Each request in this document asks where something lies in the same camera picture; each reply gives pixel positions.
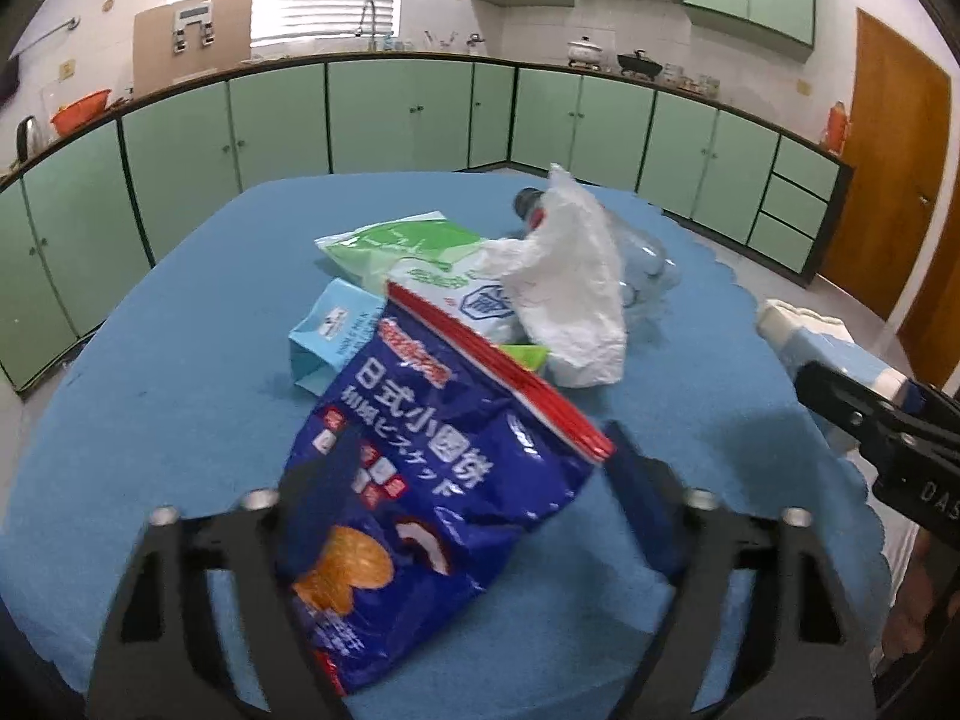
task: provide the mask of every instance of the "orange plastic basin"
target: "orange plastic basin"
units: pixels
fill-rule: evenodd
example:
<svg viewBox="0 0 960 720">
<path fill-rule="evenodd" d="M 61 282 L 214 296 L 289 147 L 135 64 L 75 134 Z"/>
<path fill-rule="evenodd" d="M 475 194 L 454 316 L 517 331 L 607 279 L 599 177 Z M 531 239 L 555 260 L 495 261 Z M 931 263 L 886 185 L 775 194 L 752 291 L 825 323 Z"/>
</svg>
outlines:
<svg viewBox="0 0 960 720">
<path fill-rule="evenodd" d="M 62 137 L 69 135 L 78 127 L 95 119 L 107 108 L 107 98 L 110 96 L 109 89 L 102 89 L 87 95 L 85 98 L 77 100 L 71 105 L 67 105 L 64 110 L 50 119 L 50 124 L 54 125 L 56 133 Z"/>
</svg>

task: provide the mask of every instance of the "tiled floor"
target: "tiled floor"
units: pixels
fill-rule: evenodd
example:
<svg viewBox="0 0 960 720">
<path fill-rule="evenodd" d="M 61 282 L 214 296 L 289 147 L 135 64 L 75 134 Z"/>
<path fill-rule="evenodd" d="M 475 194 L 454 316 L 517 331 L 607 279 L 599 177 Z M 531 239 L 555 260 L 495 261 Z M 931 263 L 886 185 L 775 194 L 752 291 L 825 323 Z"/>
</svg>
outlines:
<svg viewBox="0 0 960 720">
<path fill-rule="evenodd" d="M 904 351 L 895 338 L 889 347 L 875 348 L 881 338 L 882 320 L 829 281 L 818 277 L 810 288 L 805 290 L 736 252 L 700 236 L 695 237 L 712 248 L 716 252 L 717 260 L 730 266 L 739 283 L 750 290 L 758 300 L 780 298 L 825 316 L 840 317 L 846 322 L 857 343 L 877 354 L 892 367 L 909 372 Z M 40 419 L 62 375 L 62 370 L 57 371 L 31 394 L 26 403 L 21 403 L 19 398 L 6 388 L 0 391 L 0 522 L 7 509 L 17 458 L 27 445 L 31 429 Z"/>
</svg>

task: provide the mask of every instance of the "screw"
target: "screw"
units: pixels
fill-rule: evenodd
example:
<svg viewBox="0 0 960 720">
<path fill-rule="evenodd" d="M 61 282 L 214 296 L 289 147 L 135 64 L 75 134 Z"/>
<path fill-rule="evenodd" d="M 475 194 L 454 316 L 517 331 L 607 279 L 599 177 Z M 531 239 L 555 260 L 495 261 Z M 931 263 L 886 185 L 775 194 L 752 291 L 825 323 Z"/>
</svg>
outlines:
<svg viewBox="0 0 960 720">
<path fill-rule="evenodd" d="M 253 490 L 247 493 L 241 501 L 241 506 L 248 512 L 257 512 L 260 509 L 270 509 L 277 505 L 280 494 L 276 490 Z"/>
<path fill-rule="evenodd" d="M 813 524 L 813 514 L 806 509 L 784 509 L 781 518 L 794 528 L 809 528 Z"/>
<path fill-rule="evenodd" d="M 717 496 L 709 490 L 687 490 L 683 499 L 690 509 L 699 509 L 701 512 L 712 512 L 720 506 Z"/>
<path fill-rule="evenodd" d="M 179 512 L 172 506 L 161 506 L 150 512 L 150 524 L 160 528 L 164 525 L 173 525 L 179 519 Z"/>
</svg>

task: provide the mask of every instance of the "table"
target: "table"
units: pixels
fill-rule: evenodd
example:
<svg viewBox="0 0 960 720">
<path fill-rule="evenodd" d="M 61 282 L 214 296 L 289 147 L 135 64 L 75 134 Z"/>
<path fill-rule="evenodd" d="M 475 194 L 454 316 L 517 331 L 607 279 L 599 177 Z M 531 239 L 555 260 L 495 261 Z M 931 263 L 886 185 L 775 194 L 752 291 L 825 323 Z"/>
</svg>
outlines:
<svg viewBox="0 0 960 720">
<path fill-rule="evenodd" d="M 70 368 L 21 461 L 0 536 L 0 596 L 74 688 L 88 683 L 112 591 L 145 517 L 232 507 L 275 485 L 312 398 L 291 384 L 286 335 L 331 278 L 313 239 L 441 210 L 488 237 L 520 231 L 511 200 L 543 179 L 393 173 L 287 179 L 246 191 L 127 296 Z M 658 209 L 622 191 L 604 204 L 666 245 L 682 283 L 632 332 L 626 375 L 571 399 L 620 419 L 650 455 L 733 509 L 813 512 L 874 640 L 886 613 L 882 528 L 853 466 L 829 453 L 733 272 Z M 241 694 L 256 679 L 214 578 Z M 702 701 L 722 694 L 749 576 L 731 585 Z M 359 720 L 605 717 L 670 589 L 642 563 L 603 474 L 515 552 L 445 632 L 349 699 Z"/>
</svg>

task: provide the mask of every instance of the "white pot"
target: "white pot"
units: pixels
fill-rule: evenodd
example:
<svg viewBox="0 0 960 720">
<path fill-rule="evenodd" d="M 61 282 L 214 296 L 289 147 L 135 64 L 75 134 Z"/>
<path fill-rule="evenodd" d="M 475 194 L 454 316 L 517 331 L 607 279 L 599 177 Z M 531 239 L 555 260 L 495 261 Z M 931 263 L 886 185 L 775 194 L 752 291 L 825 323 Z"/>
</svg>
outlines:
<svg viewBox="0 0 960 720">
<path fill-rule="evenodd" d="M 568 46 L 566 55 L 571 62 L 583 62 L 584 65 L 600 64 L 603 49 L 595 43 L 591 43 L 589 37 L 584 36 L 581 40 L 571 40 L 566 45 Z"/>
</svg>

